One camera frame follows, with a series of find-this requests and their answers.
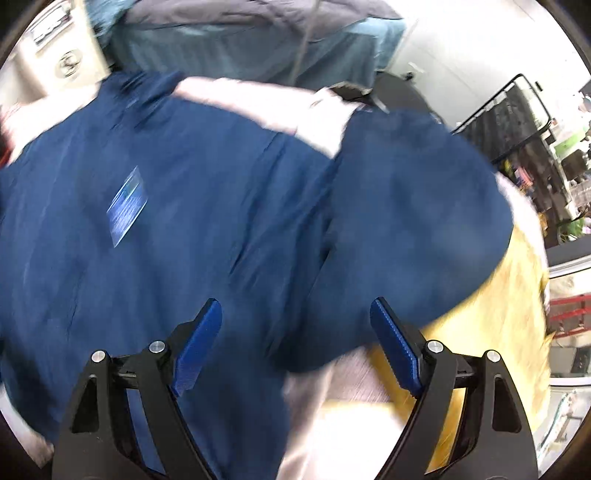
white wall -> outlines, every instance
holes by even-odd
[[[453,127],[518,73],[552,106],[591,77],[552,16],[535,0],[389,0],[409,19],[389,66],[425,71],[415,85]]]
[[[565,346],[552,346],[550,348],[550,354],[548,363],[550,364],[550,370],[555,374],[568,374],[573,367],[574,356],[577,352],[575,347]]]

metal screw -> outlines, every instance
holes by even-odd
[[[487,353],[486,353],[486,357],[491,362],[494,362],[494,363],[497,363],[501,359],[501,356],[500,356],[499,352],[496,352],[494,350],[488,350]]]
[[[90,358],[92,358],[94,363],[98,364],[105,359],[105,353],[103,350],[97,350]]]
[[[443,344],[438,342],[437,340],[431,340],[427,344],[427,348],[431,350],[433,353],[441,353],[443,352]]]
[[[156,340],[150,344],[150,352],[160,353],[166,348],[166,343],[161,340]]]

clothing pile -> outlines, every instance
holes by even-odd
[[[383,384],[404,417],[379,350],[369,355],[379,381],[365,350],[342,357],[375,342],[378,296],[458,352],[499,349],[534,428],[547,386],[537,240],[519,231],[522,215],[482,156],[430,116],[329,90],[114,73],[2,124],[12,156],[0,170],[0,374],[49,441],[93,351],[137,352],[209,297],[222,330],[179,406],[219,478],[271,480],[280,465],[284,478],[317,477],[314,426],[298,419],[358,400],[343,392],[361,384],[362,401],[382,406]],[[141,208],[114,220],[130,180]],[[516,276],[522,306],[495,307],[494,325],[471,317],[501,295],[514,300],[505,285]],[[526,358],[509,336],[522,321]],[[465,345],[466,331],[482,341]],[[342,382],[355,377],[347,362],[361,366],[359,385]],[[298,416],[298,405],[309,408]]]
[[[297,86],[339,82],[371,87],[405,30],[384,0],[86,0],[90,23],[124,70]]]

navy blue shirt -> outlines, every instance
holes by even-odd
[[[112,74],[0,171],[0,369],[55,441],[93,351],[136,353],[215,297],[222,330],[179,405],[217,475],[272,480],[285,372],[372,342],[379,295],[417,325],[455,306],[501,260],[511,214],[480,155],[427,116],[357,112],[333,161],[170,96],[179,80]],[[107,209],[135,167],[147,203],[113,247]]]

green object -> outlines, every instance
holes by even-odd
[[[585,130],[582,128],[581,130],[577,130],[574,134],[568,137],[563,142],[560,142],[554,147],[554,151],[556,152],[556,156],[562,160],[566,156],[566,152],[568,152],[572,147],[574,147],[577,143],[585,138]]]
[[[569,237],[579,238],[583,236],[583,227],[585,225],[585,219],[580,218],[574,222],[570,222],[568,225],[560,227],[560,237],[563,242],[569,241]]]

